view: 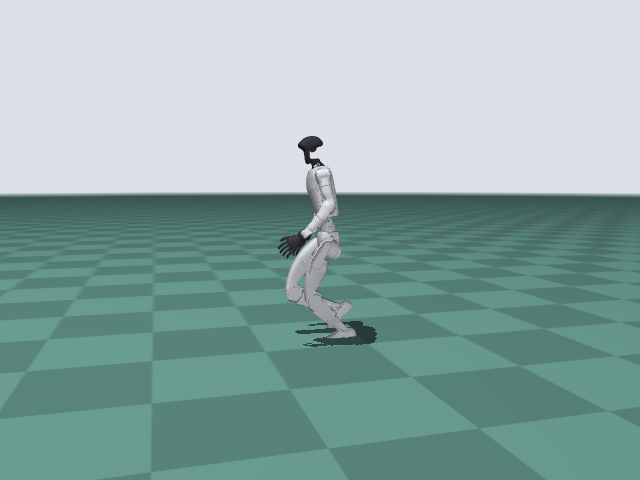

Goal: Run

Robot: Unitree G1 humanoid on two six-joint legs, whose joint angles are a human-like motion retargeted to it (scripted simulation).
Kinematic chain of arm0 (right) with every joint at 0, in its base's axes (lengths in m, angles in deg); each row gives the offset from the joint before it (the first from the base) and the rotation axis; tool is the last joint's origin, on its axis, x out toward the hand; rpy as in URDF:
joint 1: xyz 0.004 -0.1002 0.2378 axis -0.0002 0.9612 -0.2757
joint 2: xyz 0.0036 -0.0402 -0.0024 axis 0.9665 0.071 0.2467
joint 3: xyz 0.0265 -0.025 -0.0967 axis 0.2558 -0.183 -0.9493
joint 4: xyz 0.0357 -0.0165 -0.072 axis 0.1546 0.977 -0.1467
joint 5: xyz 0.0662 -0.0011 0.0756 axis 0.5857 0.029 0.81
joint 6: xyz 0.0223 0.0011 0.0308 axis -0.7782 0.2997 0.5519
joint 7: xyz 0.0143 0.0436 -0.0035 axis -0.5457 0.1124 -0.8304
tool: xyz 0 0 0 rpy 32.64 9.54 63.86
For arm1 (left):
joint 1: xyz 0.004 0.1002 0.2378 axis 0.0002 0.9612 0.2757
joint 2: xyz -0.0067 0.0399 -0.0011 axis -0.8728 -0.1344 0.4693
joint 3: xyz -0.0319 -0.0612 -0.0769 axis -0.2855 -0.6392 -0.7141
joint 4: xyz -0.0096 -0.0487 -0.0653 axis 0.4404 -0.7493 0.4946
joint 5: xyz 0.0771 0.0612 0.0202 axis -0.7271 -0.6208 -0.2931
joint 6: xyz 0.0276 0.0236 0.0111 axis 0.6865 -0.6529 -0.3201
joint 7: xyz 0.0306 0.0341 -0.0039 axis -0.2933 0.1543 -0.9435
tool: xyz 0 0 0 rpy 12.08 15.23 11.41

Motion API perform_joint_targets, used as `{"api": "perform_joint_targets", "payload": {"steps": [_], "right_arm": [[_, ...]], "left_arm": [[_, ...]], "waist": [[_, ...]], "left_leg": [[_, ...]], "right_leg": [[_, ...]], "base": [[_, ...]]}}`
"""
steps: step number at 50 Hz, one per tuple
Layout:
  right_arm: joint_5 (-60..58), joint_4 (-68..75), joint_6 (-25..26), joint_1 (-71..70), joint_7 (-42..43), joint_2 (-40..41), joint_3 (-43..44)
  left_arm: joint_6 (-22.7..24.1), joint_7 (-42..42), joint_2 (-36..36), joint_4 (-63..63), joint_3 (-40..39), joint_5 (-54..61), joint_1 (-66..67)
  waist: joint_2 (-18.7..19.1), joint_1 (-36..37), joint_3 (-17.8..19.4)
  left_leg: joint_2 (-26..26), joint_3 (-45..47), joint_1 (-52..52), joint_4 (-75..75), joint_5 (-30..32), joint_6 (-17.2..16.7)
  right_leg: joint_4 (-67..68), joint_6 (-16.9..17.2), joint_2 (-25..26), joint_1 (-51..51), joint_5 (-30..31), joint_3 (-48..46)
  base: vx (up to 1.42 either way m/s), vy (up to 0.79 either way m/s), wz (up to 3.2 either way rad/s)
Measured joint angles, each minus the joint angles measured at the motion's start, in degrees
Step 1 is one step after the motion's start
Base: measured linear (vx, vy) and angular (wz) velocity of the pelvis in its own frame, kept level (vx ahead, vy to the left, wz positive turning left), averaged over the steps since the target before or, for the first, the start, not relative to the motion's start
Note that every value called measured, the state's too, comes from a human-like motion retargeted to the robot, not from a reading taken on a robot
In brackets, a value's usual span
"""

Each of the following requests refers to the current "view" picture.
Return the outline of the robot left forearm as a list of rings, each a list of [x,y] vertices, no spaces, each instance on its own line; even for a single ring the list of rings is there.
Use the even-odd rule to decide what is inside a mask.
[[[316,214],[316,217],[312,220],[312,223],[308,224],[301,234],[304,238],[310,235],[316,234],[321,226],[328,221],[328,216],[332,210],[332,204],[330,202],[324,202]]]

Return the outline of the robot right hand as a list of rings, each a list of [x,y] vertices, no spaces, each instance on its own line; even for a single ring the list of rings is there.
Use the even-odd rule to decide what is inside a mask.
[[[311,238],[309,238],[308,240],[310,240],[310,239],[311,239]],[[305,241],[305,242],[306,242],[306,241]],[[300,251],[300,249],[305,245],[305,242],[301,242],[301,244],[300,244],[299,248],[297,248],[297,249],[296,249],[297,251],[296,251],[296,250],[294,250],[294,251],[293,251],[293,253],[291,253],[291,254],[294,256],[295,251],[296,251],[296,256],[297,256],[297,255],[298,255],[298,252]],[[288,248],[289,248],[289,247],[288,247]],[[291,251],[292,249],[293,249],[293,248],[291,248],[289,251]],[[289,252],[289,251],[288,251],[288,252]],[[290,254],[290,255],[291,255],[291,254]]]

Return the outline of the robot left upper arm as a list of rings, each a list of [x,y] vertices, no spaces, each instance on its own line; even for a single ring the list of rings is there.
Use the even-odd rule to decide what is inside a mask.
[[[332,204],[332,210],[329,214],[331,215],[334,213],[336,209],[336,203],[335,203],[335,198],[334,198],[332,185],[331,185],[330,171],[328,169],[316,170],[315,179],[316,179],[316,182],[319,184],[321,195],[325,198],[325,202],[330,202]]]

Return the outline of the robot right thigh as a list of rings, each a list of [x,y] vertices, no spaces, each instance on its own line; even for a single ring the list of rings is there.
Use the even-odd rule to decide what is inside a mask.
[[[309,262],[318,249],[317,238],[313,238],[296,256],[293,261],[285,285],[285,293],[288,299],[295,301],[300,299],[302,289],[297,282],[306,274]]]

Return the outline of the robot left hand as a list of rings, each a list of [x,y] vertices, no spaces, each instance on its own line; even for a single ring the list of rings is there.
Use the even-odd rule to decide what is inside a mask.
[[[305,229],[306,229],[306,228],[305,228]],[[303,230],[304,230],[304,229],[303,229]],[[280,250],[280,254],[282,253],[282,251],[283,251],[284,249],[286,249],[286,248],[289,246],[289,248],[287,248],[287,249],[284,251],[284,253],[283,253],[283,256],[284,256],[284,255],[285,255],[285,254],[286,254],[286,253],[287,253],[291,248],[293,248],[293,249],[292,249],[292,250],[287,254],[286,258],[288,258],[288,257],[290,256],[290,254],[300,246],[301,242],[305,242],[305,241],[307,241],[309,238],[311,238],[311,236],[312,236],[312,235],[308,236],[307,238],[304,238],[304,237],[302,236],[302,234],[301,234],[301,232],[302,232],[303,230],[301,230],[301,231],[298,233],[298,236],[297,236],[297,235],[292,235],[292,236],[286,236],[286,237],[283,237],[283,238],[281,238],[281,239],[280,239],[280,241],[283,241],[283,240],[286,240],[286,239],[287,239],[287,241],[285,241],[284,243],[282,243],[282,244],[281,244],[281,245],[279,245],[279,247],[278,247],[278,250],[279,250],[282,246],[284,246],[285,244],[287,244],[287,245],[285,245],[285,246]]]

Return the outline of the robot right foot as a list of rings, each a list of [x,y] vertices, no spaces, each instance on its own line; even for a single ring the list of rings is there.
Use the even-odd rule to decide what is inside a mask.
[[[349,302],[349,301],[343,301],[341,305],[342,305],[342,307],[341,307],[341,306],[339,306],[339,307],[341,307],[339,310],[335,310],[335,311],[336,311],[336,313],[337,313],[337,317],[338,317],[339,319],[341,319],[341,317],[342,317],[346,312],[348,312],[348,311],[352,308],[352,306],[353,306],[353,304],[352,304],[351,302]],[[338,308],[337,308],[337,309],[338,309]],[[331,324],[330,324],[330,325],[329,325],[329,324],[327,324],[327,327],[328,327],[328,328],[330,328],[330,327],[332,327],[332,326],[331,326]]]

